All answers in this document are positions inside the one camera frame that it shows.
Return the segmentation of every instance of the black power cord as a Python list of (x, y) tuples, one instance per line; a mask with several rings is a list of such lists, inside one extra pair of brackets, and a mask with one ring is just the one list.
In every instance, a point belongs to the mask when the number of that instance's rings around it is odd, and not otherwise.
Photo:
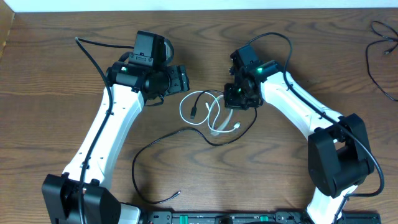
[(145, 105), (145, 106), (159, 106), (159, 105), (162, 105), (164, 103), (164, 96), (161, 95), (161, 94), (159, 94), (157, 96), (160, 98), (160, 102), (153, 103), (151, 105)]
[(246, 130), (244, 130), (238, 137), (236, 137), (236, 138), (234, 138), (234, 139), (232, 139), (232, 140), (230, 140), (230, 141), (228, 141), (228, 142), (219, 143), (219, 144), (218, 144), (218, 143), (213, 143), (213, 142), (209, 141), (209, 140), (205, 137), (205, 135), (204, 135), (202, 132), (200, 132), (199, 130), (197, 130), (196, 128), (187, 127), (187, 128), (182, 128), (182, 129), (179, 129), (179, 130), (174, 131), (174, 132), (172, 132), (172, 133), (166, 134), (165, 136), (162, 136), (162, 137), (156, 139), (155, 141), (151, 142), (151, 143), (148, 144), (147, 146), (143, 147), (140, 151), (137, 152), (136, 156), (134, 156), (134, 159), (132, 160), (132, 166), (131, 166), (131, 179), (132, 179), (132, 184), (134, 185), (134, 188), (135, 188), (135, 190), (136, 190), (138, 196), (139, 196), (143, 201), (145, 201), (146, 203), (149, 203), (149, 204), (152, 204), (152, 205), (156, 205), (156, 204), (160, 204), (160, 203), (164, 203), (164, 202), (167, 202), (167, 201), (169, 201), (169, 200), (172, 200), (173, 198), (175, 198), (175, 197), (177, 197), (177, 196), (179, 196), (179, 195), (181, 194), (181, 191), (179, 190), (178, 192), (176, 192), (175, 194), (173, 194), (171, 197), (169, 197), (169, 198), (167, 198), (167, 199), (165, 199), (165, 200), (160, 200), (160, 201), (156, 201), (156, 202), (150, 201), (150, 200), (146, 199), (145, 196), (143, 196), (143, 194), (142, 194), (142, 193), (140, 192), (140, 190), (138, 189), (138, 186), (137, 186), (137, 183), (136, 183), (136, 177), (135, 177), (135, 175), (134, 175), (134, 166), (135, 166), (135, 164), (136, 164), (136, 161), (137, 161), (137, 158), (138, 158), (139, 154), (142, 153), (145, 149), (147, 149), (148, 147), (151, 147), (152, 145), (154, 145), (155, 143), (158, 143), (159, 141), (161, 141), (161, 140), (163, 140), (163, 139), (166, 139), (166, 138), (168, 138), (168, 137), (174, 136), (174, 135), (176, 135), (176, 134), (178, 134), (178, 133), (181, 133), (181, 132), (183, 132), (183, 131), (194, 131), (194, 132), (198, 133), (198, 134), (199, 134), (209, 145), (211, 145), (211, 146), (225, 146), (225, 145), (227, 145), (227, 144), (231, 144), (232, 142), (237, 141), (237, 140), (240, 139), (244, 134), (246, 134), (247, 131), (249, 131), (249, 129), (251, 128), (251, 126), (256, 122), (256, 119), (257, 119), (257, 108), (254, 109), (254, 112), (255, 112), (255, 114), (254, 114), (254, 119), (253, 119), (253, 121), (250, 123), (250, 125), (246, 128)]
[(120, 56), (118, 61), (124, 62), (125, 60), (127, 60), (127, 58), (130, 57), (130, 54), (133, 54), (133, 52), (126, 52), (126, 53), (122, 54), (122, 56)]
[[(383, 25), (383, 26), (387, 27), (388, 29), (390, 29), (391, 31), (393, 31), (393, 33), (395, 33), (395, 35), (396, 35), (397, 37), (396, 37), (396, 38), (394, 38), (394, 37), (388, 37), (388, 36), (386, 36), (386, 35), (380, 34), (379, 32), (377, 32), (377, 31), (374, 29), (373, 24), (380, 24), (380, 25)], [(368, 44), (368, 46), (366, 47), (366, 50), (365, 50), (365, 57), (366, 57), (366, 68), (368, 69), (368, 75), (369, 75), (369, 77), (371, 78), (371, 80), (374, 82), (374, 84), (376, 84), (376, 86), (377, 86), (388, 98), (390, 98), (390, 100), (397, 102), (398, 99), (392, 97), (390, 94), (388, 94), (387, 92), (385, 92), (385, 91), (383, 90), (383, 88), (381, 88), (381, 86), (375, 81), (375, 79), (374, 79), (373, 76), (371, 75), (371, 71), (370, 71), (370, 68), (369, 68), (368, 50), (369, 50), (370, 46), (372, 46), (372, 45), (374, 45), (374, 44), (378, 44), (378, 43), (381, 43), (381, 42), (396, 42), (395, 46), (393, 46), (393, 47), (391, 47), (390, 49), (384, 51), (384, 54), (385, 54), (385, 55), (391, 53), (393, 50), (395, 50), (395, 49), (398, 47), (398, 32), (397, 32), (396, 30), (394, 30), (391, 26), (389, 26), (389, 25), (387, 25), (387, 24), (385, 24), (385, 23), (383, 23), (383, 22), (380, 22), (380, 21), (372, 21), (372, 23), (371, 23), (371, 29), (372, 29), (372, 31), (373, 31), (376, 35), (381, 36), (381, 37), (384, 38), (385, 40), (377, 40), (377, 41), (371, 42), (371, 43)]]
[(109, 116), (111, 116), (112, 113), (112, 107), (113, 107), (113, 97), (112, 97), (112, 92), (111, 92), (111, 87), (109, 86), (108, 79), (106, 78), (105, 74), (101, 70), (100, 66), (97, 64), (95, 59), (88, 53), (88, 51), (82, 46), (81, 42), (85, 42), (88, 44), (93, 44), (93, 45), (98, 45), (102, 47), (112, 47), (112, 48), (124, 48), (124, 49), (134, 49), (133, 46), (123, 46), (123, 45), (113, 45), (113, 44), (103, 44), (103, 43), (98, 43), (98, 42), (93, 42), (90, 40), (85, 40), (79, 37), (75, 37), (76, 44), (79, 46), (79, 48), (83, 51), (83, 53), (88, 57), (88, 59), (93, 63), (99, 74), (101, 75), (102, 80), (104, 81), (106, 91), (108, 92), (109, 96), (109, 107), (108, 110), (106, 111), (105, 118), (103, 122), (101, 123), (101, 126), (99, 127), (98, 132), (96, 133), (93, 142), (91, 143), (90, 148), (87, 151), (87, 155), (85, 157), (84, 162), (82, 163), (82, 168), (81, 168), (81, 174), (80, 174), (80, 180), (79, 180), (79, 197), (78, 197), (78, 209), (79, 209), (79, 216), (80, 216), (80, 222), (81, 224), (85, 224), (85, 211), (84, 211), (84, 198), (83, 198), (83, 187), (85, 184), (85, 175), (86, 175), (86, 170), (88, 167), (88, 161), (90, 160), (91, 153), (93, 152), (93, 149), (95, 147), (95, 144), (101, 136), (101, 132), (105, 127), (106, 122), (109, 119)]
[(269, 33), (261, 34), (261, 35), (255, 37), (255, 38), (253, 38), (253, 39), (250, 40), (247, 44), (250, 44), (250, 43), (252, 43), (253, 41), (257, 40), (258, 38), (265, 37), (265, 36), (268, 36), (268, 35), (276, 35), (276, 36), (279, 36), (279, 37), (285, 39), (285, 40), (289, 43), (289, 47), (290, 47), (289, 55), (287, 56), (287, 59), (286, 59), (286, 62), (285, 62), (284, 68), (283, 68), (284, 81), (285, 81), (285, 83), (286, 83), (286, 85), (287, 85), (287, 90), (292, 91), (292, 93), (293, 93), (295, 96), (297, 96), (297, 98), (299, 98), (302, 102), (304, 102), (304, 103), (305, 103), (307, 106), (309, 106), (312, 110), (314, 110), (316, 113), (318, 113), (318, 114), (321, 116), (321, 119), (322, 119), (322, 118), (325, 118), (325, 119), (326, 119), (327, 121), (329, 121), (330, 123), (332, 123), (332, 124), (338, 126), (338, 127), (339, 127), (345, 134), (347, 134), (350, 138), (354, 139), (354, 141), (356, 141), (356, 142), (364, 149), (364, 151), (366, 152), (366, 154), (367, 154), (367, 155), (371, 158), (371, 160), (374, 162), (374, 166), (375, 166), (375, 168), (376, 168), (376, 170), (377, 170), (377, 173), (379, 174), (380, 186), (379, 186), (379, 188), (378, 188), (375, 192), (373, 192), (373, 193), (367, 193), (367, 194), (346, 194), (346, 195), (344, 196), (344, 200), (343, 200), (342, 203), (340, 204), (340, 207), (339, 207), (338, 211), (337, 211), (336, 214), (335, 214), (335, 220), (334, 220), (333, 223), (336, 223), (336, 222), (337, 222), (338, 214), (340, 214), (340, 212), (343, 210), (343, 207), (344, 207), (346, 201), (349, 200), (349, 197), (373, 197), (373, 196), (379, 195), (379, 194), (383, 191), (383, 188), (384, 188), (384, 174), (383, 174), (383, 172), (382, 172), (382, 170), (381, 170), (381, 167), (380, 167), (379, 163), (377, 162), (376, 158), (370, 153), (370, 150), (369, 150), (368, 148), (366, 148), (366, 146), (365, 146), (364, 144), (362, 144), (361, 141), (360, 141), (356, 136), (354, 136), (351, 132), (349, 132), (349, 131), (348, 131), (346, 128), (344, 128), (341, 124), (337, 123), (335, 120), (333, 120), (333, 119), (331, 119), (329, 116), (327, 116), (326, 113), (320, 111), (318, 108), (316, 108), (315, 106), (313, 106), (309, 101), (307, 101), (304, 97), (302, 97), (302, 96), (294, 89), (293, 84), (289, 84), (289, 81), (287, 80), (287, 77), (286, 77), (286, 70), (287, 70), (287, 66), (288, 66), (288, 64), (289, 64), (289, 60), (290, 60), (290, 58), (291, 58), (291, 56), (292, 56), (293, 45), (292, 45), (292, 43), (291, 43), (291, 41), (290, 41), (290, 39), (289, 39), (288, 37), (286, 37), (285, 35), (282, 35), (282, 34), (280, 34), (280, 33), (269, 32)]
[(195, 116), (197, 115), (197, 103), (198, 103), (199, 98), (204, 93), (207, 93), (207, 92), (216, 92), (216, 93), (219, 93), (219, 94), (223, 94), (223, 92), (219, 91), (219, 90), (204, 90), (203, 92), (199, 93), (199, 95), (197, 97), (197, 100), (195, 100), (195, 104), (193, 105), (193, 107), (191, 109), (191, 119), (195, 119)]

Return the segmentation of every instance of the wood grain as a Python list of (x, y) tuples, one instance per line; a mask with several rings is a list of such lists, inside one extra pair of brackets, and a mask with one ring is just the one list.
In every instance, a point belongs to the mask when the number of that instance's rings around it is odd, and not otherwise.
[[(330, 108), (364, 119), (386, 176), (382, 195), (352, 198), (345, 209), (377, 211), (383, 223), (396, 223), (398, 104), (380, 93), (366, 73), (365, 47), (378, 39), (370, 32), (371, 20), (398, 28), (398, 9), (16, 14), (0, 63), (0, 223), (49, 222), (42, 182), (69, 163), (97, 112), (103, 83), (73, 38), (134, 44), (138, 30), (171, 40), (173, 63), (187, 66), (192, 90), (222, 90), (232, 81), (230, 53), (254, 36), (273, 31), (290, 37), (291, 74)], [(264, 60), (283, 62), (288, 51), (276, 37), (255, 46)], [(382, 55), (387, 48), (371, 49), (372, 71), (397, 96), (397, 52)], [(123, 53), (87, 49), (104, 70)], [(144, 205), (132, 186), (132, 158), (141, 147), (185, 126), (178, 114), (184, 96), (167, 97), (161, 109), (144, 108), (135, 120), (114, 173), (111, 192), (118, 200)], [(314, 190), (306, 140), (274, 107), (264, 105), (258, 112), (256, 124), (234, 144), (210, 147), (197, 134), (182, 133), (148, 149), (136, 170), (140, 188), (154, 200), (180, 189), (181, 196), (158, 206), (177, 211), (305, 208)], [(239, 111), (233, 119), (245, 126), (253, 116), (252, 110)], [(358, 192), (377, 187), (373, 174)]]

